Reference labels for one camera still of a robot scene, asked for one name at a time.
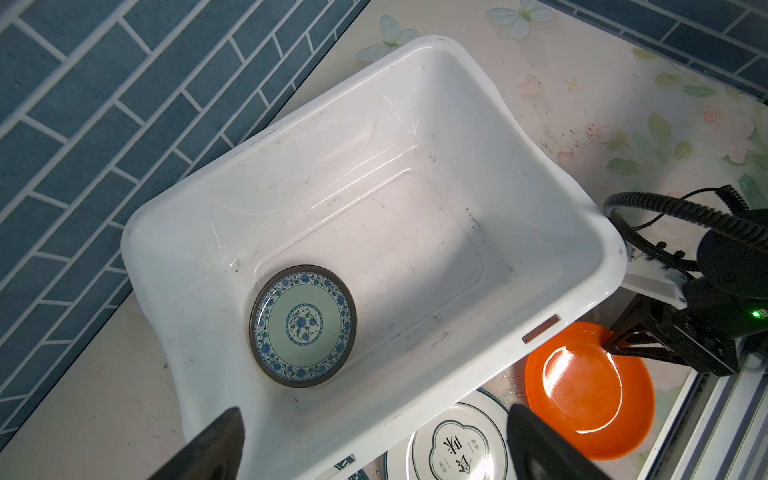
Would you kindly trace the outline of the white plate black pattern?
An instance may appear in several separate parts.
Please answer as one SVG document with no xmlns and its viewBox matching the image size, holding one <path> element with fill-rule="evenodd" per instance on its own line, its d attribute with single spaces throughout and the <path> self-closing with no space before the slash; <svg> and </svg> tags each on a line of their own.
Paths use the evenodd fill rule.
<svg viewBox="0 0 768 480">
<path fill-rule="evenodd" d="M 508 409 L 478 389 L 414 431 L 383 456 L 393 479 L 514 479 Z"/>
</svg>

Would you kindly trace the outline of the orange plate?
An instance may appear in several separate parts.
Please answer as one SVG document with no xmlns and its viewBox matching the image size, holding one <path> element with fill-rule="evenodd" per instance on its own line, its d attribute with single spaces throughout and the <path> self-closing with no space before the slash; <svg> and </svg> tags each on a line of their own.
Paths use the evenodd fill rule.
<svg viewBox="0 0 768 480">
<path fill-rule="evenodd" d="M 575 322 L 534 350 L 524 369 L 531 410 L 590 460 L 608 461 L 639 447 L 655 416 L 645 363 L 603 348 L 612 331 Z"/>
</svg>

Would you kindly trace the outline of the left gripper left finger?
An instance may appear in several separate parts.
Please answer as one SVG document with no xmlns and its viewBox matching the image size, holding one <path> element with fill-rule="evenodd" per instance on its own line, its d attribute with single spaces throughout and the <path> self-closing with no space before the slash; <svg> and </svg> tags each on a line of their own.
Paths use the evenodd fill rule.
<svg viewBox="0 0 768 480">
<path fill-rule="evenodd" d="M 149 479 L 236 479 L 244 440 L 241 411 L 238 407 L 231 407 Z"/>
</svg>

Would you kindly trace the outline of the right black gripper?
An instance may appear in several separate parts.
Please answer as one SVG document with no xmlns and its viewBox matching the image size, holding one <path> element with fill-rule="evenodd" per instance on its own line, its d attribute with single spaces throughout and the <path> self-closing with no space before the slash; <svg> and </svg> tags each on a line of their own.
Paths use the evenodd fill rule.
<svg viewBox="0 0 768 480">
<path fill-rule="evenodd" d="M 602 342 L 612 355 L 684 363 L 718 377 L 749 356 L 767 360 L 767 299 L 736 295 L 700 277 L 683 285 L 686 308 L 637 294 Z"/>
</svg>

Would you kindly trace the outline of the green patterned plate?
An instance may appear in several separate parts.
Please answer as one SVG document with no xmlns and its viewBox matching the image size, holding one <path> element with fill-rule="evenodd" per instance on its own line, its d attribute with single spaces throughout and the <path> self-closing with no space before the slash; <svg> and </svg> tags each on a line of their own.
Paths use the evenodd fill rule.
<svg viewBox="0 0 768 480">
<path fill-rule="evenodd" d="M 341 278 L 317 265 L 286 268 L 272 276 L 249 319 L 252 354 L 276 383 L 309 388 L 336 375 L 355 343 L 358 319 Z"/>
</svg>

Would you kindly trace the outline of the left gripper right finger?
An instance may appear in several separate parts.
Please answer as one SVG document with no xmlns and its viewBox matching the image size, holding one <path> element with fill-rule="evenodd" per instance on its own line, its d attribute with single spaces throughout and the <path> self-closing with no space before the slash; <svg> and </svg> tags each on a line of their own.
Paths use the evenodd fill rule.
<svg viewBox="0 0 768 480">
<path fill-rule="evenodd" d="M 518 479 L 609 479 L 525 405 L 510 407 L 506 430 Z"/>
</svg>

